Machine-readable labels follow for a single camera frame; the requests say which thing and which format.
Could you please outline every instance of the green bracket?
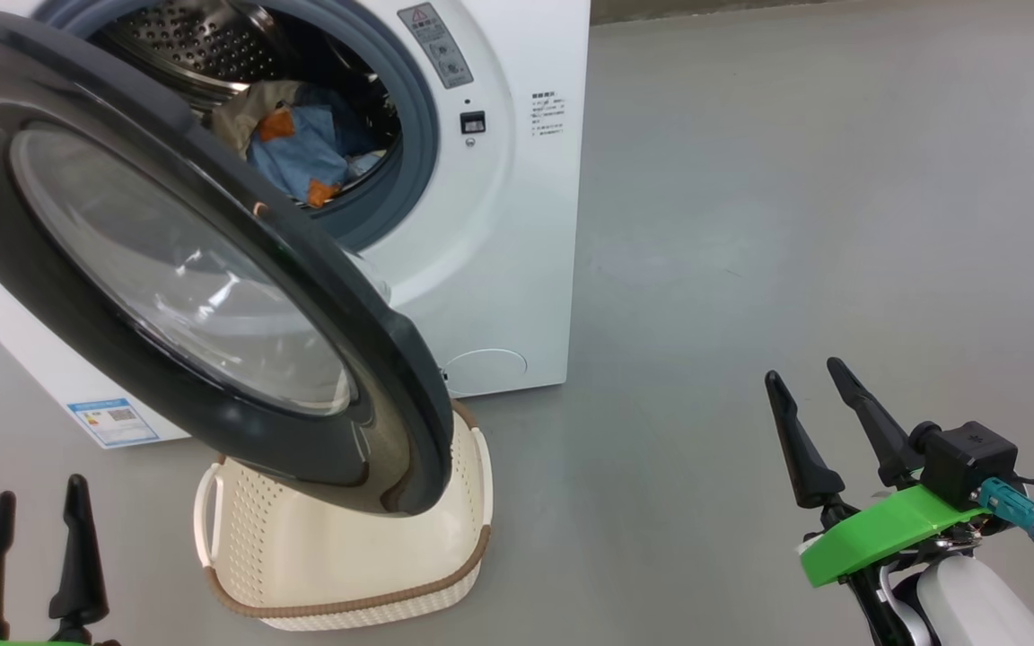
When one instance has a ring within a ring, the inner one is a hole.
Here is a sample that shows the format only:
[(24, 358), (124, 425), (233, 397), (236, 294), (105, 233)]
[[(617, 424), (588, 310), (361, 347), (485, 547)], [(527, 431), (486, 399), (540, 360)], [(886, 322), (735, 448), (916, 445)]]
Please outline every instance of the green bracket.
[(956, 512), (927, 488), (909, 487), (829, 528), (800, 555), (800, 565), (820, 588), (984, 513)]

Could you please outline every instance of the open washing machine door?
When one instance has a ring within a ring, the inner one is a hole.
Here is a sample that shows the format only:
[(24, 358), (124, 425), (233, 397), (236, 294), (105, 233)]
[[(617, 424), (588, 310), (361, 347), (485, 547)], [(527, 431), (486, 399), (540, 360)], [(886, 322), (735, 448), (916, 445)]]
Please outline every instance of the open washing machine door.
[(0, 342), (103, 445), (177, 426), (378, 514), (428, 510), (451, 474), (413, 322), (176, 95), (5, 13)]

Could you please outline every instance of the stainless steel drum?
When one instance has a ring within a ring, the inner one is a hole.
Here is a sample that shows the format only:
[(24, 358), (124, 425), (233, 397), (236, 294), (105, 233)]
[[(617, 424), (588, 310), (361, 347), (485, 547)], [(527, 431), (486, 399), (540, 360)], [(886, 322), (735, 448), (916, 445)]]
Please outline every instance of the stainless steel drum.
[(287, 78), (295, 64), (269, 12), (227, 0), (165, 0), (120, 17), (95, 39), (201, 112), (250, 83)]

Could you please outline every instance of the blue cloth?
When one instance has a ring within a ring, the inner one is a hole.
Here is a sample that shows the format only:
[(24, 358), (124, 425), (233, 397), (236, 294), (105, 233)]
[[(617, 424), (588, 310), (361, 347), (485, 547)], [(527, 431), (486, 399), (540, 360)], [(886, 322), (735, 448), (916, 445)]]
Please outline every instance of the blue cloth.
[(262, 142), (257, 131), (250, 134), (246, 161), (251, 166), (299, 201), (308, 201), (311, 180), (334, 187), (360, 175), (345, 158), (372, 151), (373, 139), (337, 92), (304, 87), (298, 105), (288, 110), (293, 135)]

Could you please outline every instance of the plastic basket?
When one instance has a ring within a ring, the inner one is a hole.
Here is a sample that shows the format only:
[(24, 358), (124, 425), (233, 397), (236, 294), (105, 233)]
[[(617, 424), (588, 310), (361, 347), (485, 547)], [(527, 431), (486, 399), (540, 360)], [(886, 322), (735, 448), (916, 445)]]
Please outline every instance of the plastic basket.
[(493, 473), (472, 414), (454, 411), (449, 487), (409, 519), (333, 506), (234, 459), (210, 466), (193, 499), (193, 540), (214, 596), (277, 629), (357, 628), (460, 602), (489, 542)]

